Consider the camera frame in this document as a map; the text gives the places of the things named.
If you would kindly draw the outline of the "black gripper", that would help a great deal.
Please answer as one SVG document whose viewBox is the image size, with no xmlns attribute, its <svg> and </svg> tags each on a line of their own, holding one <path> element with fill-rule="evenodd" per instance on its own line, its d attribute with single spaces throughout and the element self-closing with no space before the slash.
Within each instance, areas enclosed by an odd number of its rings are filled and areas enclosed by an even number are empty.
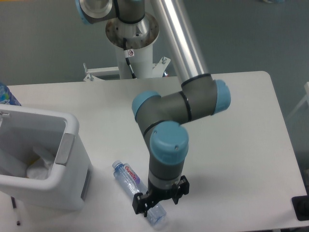
<svg viewBox="0 0 309 232">
<path fill-rule="evenodd" d="M 163 200 L 172 199 L 177 205 L 183 195 L 189 193 L 190 183 L 185 175 L 182 175 L 178 184 L 173 184 L 169 189 L 160 189 L 148 180 L 148 191 L 143 194 L 138 192 L 133 196 L 132 207 L 135 214 L 143 214 L 146 218 L 148 210 Z"/>
</svg>

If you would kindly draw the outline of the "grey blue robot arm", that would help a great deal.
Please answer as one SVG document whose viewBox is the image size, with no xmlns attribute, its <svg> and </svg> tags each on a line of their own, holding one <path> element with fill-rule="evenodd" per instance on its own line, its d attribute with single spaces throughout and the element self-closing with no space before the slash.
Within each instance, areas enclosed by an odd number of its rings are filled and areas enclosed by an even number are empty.
<svg viewBox="0 0 309 232">
<path fill-rule="evenodd" d="M 148 189 L 136 193 L 132 206 L 136 214 L 147 214 L 160 201 L 178 203 L 189 193 L 189 182 L 182 175 L 189 149 L 184 123 L 226 110 L 230 91 L 224 81 L 214 80 L 198 47 L 182 0 L 154 0 L 154 15 L 142 0 L 78 0 L 82 21 L 105 21 L 105 33 L 116 47 L 122 79 L 153 75 L 152 54 L 144 53 L 163 32 L 171 53 L 181 91 L 161 96 L 145 91 L 132 102 L 135 121 L 150 153 Z"/>
</svg>

